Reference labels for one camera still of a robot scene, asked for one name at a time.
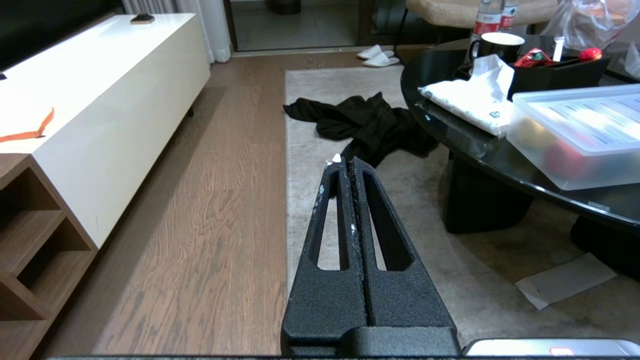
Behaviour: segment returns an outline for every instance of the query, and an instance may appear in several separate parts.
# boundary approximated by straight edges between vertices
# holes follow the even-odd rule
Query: table leg
[[[453,234],[505,229],[519,223],[533,196],[496,180],[449,152],[444,225]]]
[[[603,263],[640,281],[640,236],[579,217],[571,241]]]

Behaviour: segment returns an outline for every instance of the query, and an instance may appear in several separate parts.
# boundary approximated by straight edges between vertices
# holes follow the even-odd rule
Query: white curtain
[[[222,0],[122,0],[127,13],[196,13],[209,62],[224,63],[231,58],[227,18]]]

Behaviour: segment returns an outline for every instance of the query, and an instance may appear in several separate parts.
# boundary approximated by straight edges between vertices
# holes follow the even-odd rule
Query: gray rug
[[[306,97],[337,104],[382,91],[406,107],[402,67],[289,71],[286,101]],[[325,161],[349,142],[320,139],[315,124],[286,118],[287,282],[293,282]],[[421,159],[403,151],[378,166],[398,215],[435,282],[461,345],[478,338],[615,337],[640,342],[640,283],[617,276],[538,311],[514,282],[583,253],[569,239],[576,216],[535,201],[520,224],[489,233],[453,235],[442,224],[447,149]],[[338,269],[335,205],[329,207],[319,266]]]

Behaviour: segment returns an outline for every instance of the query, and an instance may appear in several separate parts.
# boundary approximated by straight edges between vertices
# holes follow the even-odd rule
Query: plastic bag
[[[564,36],[569,49],[605,49],[639,10],[640,0],[562,0],[542,35]]]
[[[625,60],[625,71],[640,79],[640,53],[634,43],[629,45],[629,52],[627,53],[627,59]]]

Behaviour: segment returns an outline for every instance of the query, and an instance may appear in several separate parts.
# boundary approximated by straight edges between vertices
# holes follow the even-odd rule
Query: clear plastic box
[[[515,94],[507,140],[563,190],[640,183],[640,84]]]

